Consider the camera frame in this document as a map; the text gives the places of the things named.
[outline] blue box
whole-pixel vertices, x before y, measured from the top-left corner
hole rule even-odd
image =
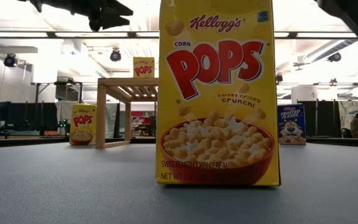
[[[278,111],[278,142],[306,144],[305,109],[303,104],[280,105]]]

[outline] white wall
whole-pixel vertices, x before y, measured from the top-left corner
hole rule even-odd
[[[0,60],[0,101],[13,103],[35,102],[35,86],[30,85],[32,74],[21,68],[7,68]]]

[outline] ceiling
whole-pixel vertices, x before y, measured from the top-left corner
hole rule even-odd
[[[134,11],[128,17],[129,26],[115,27],[107,31],[158,31],[160,0],[119,0]],[[340,20],[322,11],[313,0],[273,0],[275,31],[315,31],[339,32],[350,31]],[[0,30],[57,30],[90,31],[88,19],[81,15],[72,16],[68,11],[43,6],[39,14],[28,2],[0,0]],[[89,57],[114,77],[131,77],[132,57],[158,58],[158,39],[86,39],[81,40],[89,50]],[[45,48],[55,44],[56,40],[37,39],[0,39],[3,46],[32,46]],[[324,44],[330,40],[276,40],[276,66],[280,68],[286,83],[329,82],[336,78],[338,82],[358,82],[358,42],[340,50],[340,62],[328,62],[322,59],[302,66],[297,70],[293,63],[302,62],[310,54],[321,54]],[[113,47],[120,48],[122,60],[112,62],[109,59]],[[32,62],[34,54],[19,54],[22,60]],[[62,68],[62,74],[72,77],[87,77],[85,80],[96,81],[96,77],[81,73],[78,69]],[[344,94],[352,88],[343,87]],[[288,93],[290,86],[280,86],[278,91]]]

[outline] yellow box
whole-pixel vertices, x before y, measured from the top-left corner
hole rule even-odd
[[[134,78],[154,78],[153,57],[134,57]]]
[[[280,185],[271,0],[162,0],[161,184]]]
[[[95,145],[96,142],[96,106],[75,104],[71,114],[70,144]]]

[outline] table surface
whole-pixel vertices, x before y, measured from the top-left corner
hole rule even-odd
[[[358,147],[280,149],[281,187],[165,186],[155,145],[0,148],[0,223],[358,223]]]

